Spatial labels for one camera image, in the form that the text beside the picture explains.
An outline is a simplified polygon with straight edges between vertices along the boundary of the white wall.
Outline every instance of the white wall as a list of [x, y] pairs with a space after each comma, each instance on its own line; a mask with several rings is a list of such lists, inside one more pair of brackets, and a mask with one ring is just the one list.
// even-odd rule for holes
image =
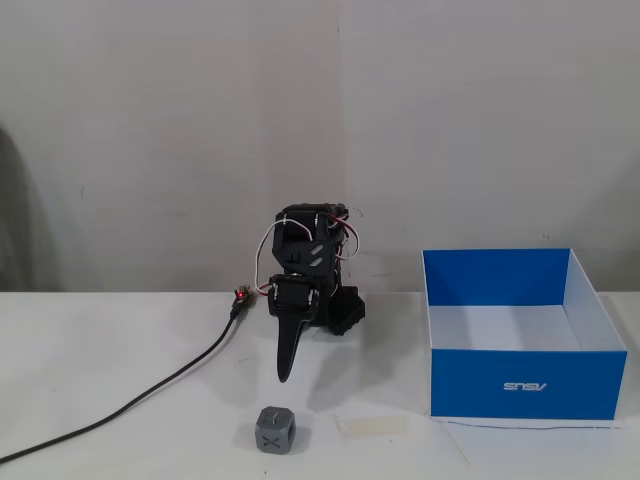
[[570, 246], [640, 289], [640, 2], [342, 4], [355, 283], [420, 289], [422, 248]]
[[337, 31], [334, 0], [2, 2], [0, 122], [41, 211], [5, 215], [26, 284], [252, 279], [280, 209], [344, 198]]
[[639, 18], [635, 0], [1, 2], [3, 271], [227, 290], [283, 206], [346, 195], [363, 289], [420, 289], [422, 248], [518, 246], [573, 246], [597, 288], [640, 289]]

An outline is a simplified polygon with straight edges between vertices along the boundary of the robotic arm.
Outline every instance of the robotic arm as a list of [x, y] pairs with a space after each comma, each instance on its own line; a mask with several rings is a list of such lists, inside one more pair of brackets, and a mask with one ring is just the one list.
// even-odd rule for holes
[[281, 382], [289, 378], [306, 325], [326, 327], [334, 335], [344, 335], [365, 315], [358, 288], [342, 285], [340, 261], [352, 258], [342, 255], [343, 247], [350, 236], [358, 240], [348, 218], [349, 211], [343, 204], [300, 204], [282, 210], [272, 225], [272, 252], [284, 273], [274, 275], [266, 285], [256, 284], [256, 288], [268, 296], [269, 313], [278, 317], [277, 365]]

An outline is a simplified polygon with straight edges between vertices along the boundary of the white table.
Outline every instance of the white table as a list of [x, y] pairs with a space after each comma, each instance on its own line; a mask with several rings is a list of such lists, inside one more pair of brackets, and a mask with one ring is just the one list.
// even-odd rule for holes
[[[114, 422], [0, 466], [0, 478], [640, 478], [640, 293], [603, 294], [629, 348], [607, 429], [430, 419], [421, 294], [371, 294], [344, 337], [304, 334], [286, 384], [261, 300], [210, 361]], [[0, 455], [85, 426], [205, 350], [226, 293], [0, 295]], [[286, 456], [255, 448], [268, 405], [296, 413]], [[465, 420], [502, 427], [574, 422]]]

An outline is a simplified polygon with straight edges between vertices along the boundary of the cardboard box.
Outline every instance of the cardboard box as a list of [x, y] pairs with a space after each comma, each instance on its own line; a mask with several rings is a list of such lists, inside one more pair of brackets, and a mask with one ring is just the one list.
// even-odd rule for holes
[[432, 415], [613, 419], [627, 352], [573, 251], [423, 260]]

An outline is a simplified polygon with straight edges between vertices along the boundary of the gray cube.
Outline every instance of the gray cube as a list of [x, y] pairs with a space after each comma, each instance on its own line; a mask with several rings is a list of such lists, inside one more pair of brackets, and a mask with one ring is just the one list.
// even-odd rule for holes
[[266, 453], [289, 453], [296, 436], [296, 417], [288, 408], [267, 407], [256, 422], [256, 445]]

